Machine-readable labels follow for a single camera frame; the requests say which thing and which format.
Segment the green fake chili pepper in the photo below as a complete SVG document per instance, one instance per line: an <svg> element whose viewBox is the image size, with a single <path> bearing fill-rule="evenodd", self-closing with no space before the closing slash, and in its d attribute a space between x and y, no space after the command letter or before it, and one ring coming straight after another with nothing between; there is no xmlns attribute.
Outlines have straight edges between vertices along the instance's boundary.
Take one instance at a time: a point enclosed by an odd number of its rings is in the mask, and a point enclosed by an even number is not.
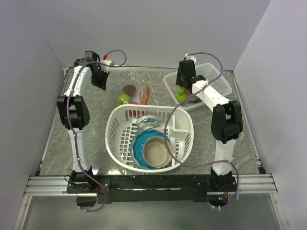
<svg viewBox="0 0 307 230"><path fill-rule="evenodd" d="M197 104L197 103L200 103L200 102L202 102L202 100L198 98L198 99L189 101L188 103L189 103L189 104Z"/></svg>

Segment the green fake apple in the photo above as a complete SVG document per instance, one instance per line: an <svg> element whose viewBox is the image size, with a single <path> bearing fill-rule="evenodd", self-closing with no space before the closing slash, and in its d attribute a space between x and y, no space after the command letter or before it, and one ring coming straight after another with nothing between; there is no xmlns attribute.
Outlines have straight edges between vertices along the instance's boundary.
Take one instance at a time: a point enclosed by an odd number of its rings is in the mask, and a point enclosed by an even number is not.
<svg viewBox="0 0 307 230"><path fill-rule="evenodd" d="M183 94L183 93L180 93L180 94L178 94L177 96L176 96L176 99L177 99L177 101L180 103L180 102L182 102L183 100L185 100L187 98L187 96L185 95L185 94Z"/></svg>
<svg viewBox="0 0 307 230"><path fill-rule="evenodd" d="M131 98L128 94L121 94L118 98L117 98L117 105L123 105L123 104L129 104L131 102Z"/></svg>

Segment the dark red fake apple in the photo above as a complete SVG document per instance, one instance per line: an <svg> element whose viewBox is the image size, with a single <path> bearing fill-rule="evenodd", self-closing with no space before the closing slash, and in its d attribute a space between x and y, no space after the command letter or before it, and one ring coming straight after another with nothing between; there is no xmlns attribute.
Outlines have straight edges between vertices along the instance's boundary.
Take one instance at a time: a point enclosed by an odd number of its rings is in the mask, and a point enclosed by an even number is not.
<svg viewBox="0 0 307 230"><path fill-rule="evenodd" d="M123 88L122 88L122 92L129 95L130 97L133 97L136 93L137 89L134 85L125 85Z"/></svg>

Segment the clear orange zip top bag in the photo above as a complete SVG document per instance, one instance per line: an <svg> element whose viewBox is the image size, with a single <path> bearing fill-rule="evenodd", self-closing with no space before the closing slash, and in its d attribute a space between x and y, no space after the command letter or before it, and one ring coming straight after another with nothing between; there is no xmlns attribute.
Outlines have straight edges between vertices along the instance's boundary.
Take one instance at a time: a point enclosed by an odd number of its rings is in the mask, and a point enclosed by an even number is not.
<svg viewBox="0 0 307 230"><path fill-rule="evenodd" d="M110 72L106 83L106 95L114 106L117 105L117 98L123 94L122 88L125 85L134 85L137 89L131 102L135 101L144 104L146 91L149 87L149 71L145 70L113 70Z"/></svg>

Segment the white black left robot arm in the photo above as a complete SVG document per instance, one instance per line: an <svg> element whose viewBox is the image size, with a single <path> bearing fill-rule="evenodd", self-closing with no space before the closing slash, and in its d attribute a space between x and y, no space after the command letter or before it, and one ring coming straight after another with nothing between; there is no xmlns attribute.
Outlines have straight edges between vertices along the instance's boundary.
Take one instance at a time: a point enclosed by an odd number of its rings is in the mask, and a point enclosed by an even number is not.
<svg viewBox="0 0 307 230"><path fill-rule="evenodd" d="M100 61L100 56L94 51L85 51L84 57L74 62L74 74L68 89L63 96L57 97L59 117L68 131L73 155L68 188L76 192L89 193L98 187L92 178L92 165L87 155L86 133L90 113L83 95L89 82L97 88L106 89L112 64L106 57Z"/></svg>

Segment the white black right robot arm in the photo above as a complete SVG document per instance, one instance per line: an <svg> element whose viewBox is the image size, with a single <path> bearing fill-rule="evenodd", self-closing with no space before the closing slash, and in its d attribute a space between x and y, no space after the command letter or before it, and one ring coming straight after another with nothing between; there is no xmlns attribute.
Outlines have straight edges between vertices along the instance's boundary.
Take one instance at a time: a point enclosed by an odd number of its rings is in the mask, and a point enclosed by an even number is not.
<svg viewBox="0 0 307 230"><path fill-rule="evenodd" d="M230 163L236 141L243 131L240 102L225 98L210 86L210 82L204 76L197 75L193 60L179 62L176 84L201 99L212 112L211 132L216 140L216 149L210 186L215 191L221 191L231 183Z"/></svg>

